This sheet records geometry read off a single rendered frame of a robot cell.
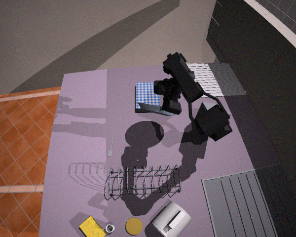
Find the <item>pale blue plate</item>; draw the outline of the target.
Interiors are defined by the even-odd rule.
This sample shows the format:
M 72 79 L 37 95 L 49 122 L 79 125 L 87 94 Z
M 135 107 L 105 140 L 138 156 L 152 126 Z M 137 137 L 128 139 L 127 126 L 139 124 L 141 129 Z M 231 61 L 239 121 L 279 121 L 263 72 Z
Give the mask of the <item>pale blue plate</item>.
M 165 115 L 165 116 L 168 116 L 168 115 L 174 116 L 175 115 L 173 113 L 163 111 L 162 106 L 157 106 L 157 105 L 142 103 L 142 102 L 138 102 L 138 104 L 141 107 L 141 109 L 146 110 L 148 112 L 152 112 L 152 113 L 156 113 L 156 114 L 160 114 L 160 115 Z

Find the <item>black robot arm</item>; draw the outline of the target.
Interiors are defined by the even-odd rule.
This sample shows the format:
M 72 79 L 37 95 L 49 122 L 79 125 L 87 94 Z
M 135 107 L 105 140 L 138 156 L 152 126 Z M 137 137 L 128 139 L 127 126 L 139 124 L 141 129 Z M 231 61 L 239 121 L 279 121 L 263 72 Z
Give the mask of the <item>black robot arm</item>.
M 198 82 L 195 82 L 194 71 L 191 71 L 186 64 L 186 59 L 178 52 L 174 54 L 168 54 L 167 59 L 163 62 L 163 71 L 170 74 L 173 77 L 175 83 L 179 84 L 183 97 L 188 102 L 189 118 L 198 133 L 204 137 L 210 137 L 214 141 L 218 141 L 227 134 L 232 132 L 230 127 L 227 111 L 221 104 L 218 98 L 206 93 Z M 171 79 L 169 81 L 155 80 L 154 81 L 154 93 L 157 95 L 169 96 L 171 93 Z M 203 95 L 211 97 L 216 100 L 218 104 L 205 111 L 195 119 L 192 116 L 192 104 L 194 101 L 202 97 Z

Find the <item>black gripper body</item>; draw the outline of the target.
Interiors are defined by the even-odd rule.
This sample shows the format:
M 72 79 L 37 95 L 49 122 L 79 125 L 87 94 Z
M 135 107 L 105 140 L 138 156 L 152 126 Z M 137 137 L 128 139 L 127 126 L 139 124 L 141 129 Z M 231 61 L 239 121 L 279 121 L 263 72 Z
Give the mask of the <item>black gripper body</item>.
M 178 102 L 178 99 L 181 97 L 182 89 L 179 84 L 175 83 L 173 78 L 170 78 L 171 81 L 171 93 L 168 96 L 164 104 L 164 110 L 173 114 L 179 115 L 182 112 L 181 104 Z

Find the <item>blue checkered towel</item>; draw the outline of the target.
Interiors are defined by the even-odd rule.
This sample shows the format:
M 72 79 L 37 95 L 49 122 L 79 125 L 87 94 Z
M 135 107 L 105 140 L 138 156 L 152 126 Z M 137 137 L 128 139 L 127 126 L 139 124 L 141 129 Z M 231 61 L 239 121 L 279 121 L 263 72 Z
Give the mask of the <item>blue checkered towel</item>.
M 154 93 L 154 82 L 136 83 L 136 111 L 146 112 L 146 110 L 141 109 L 138 102 L 160 106 L 159 95 Z

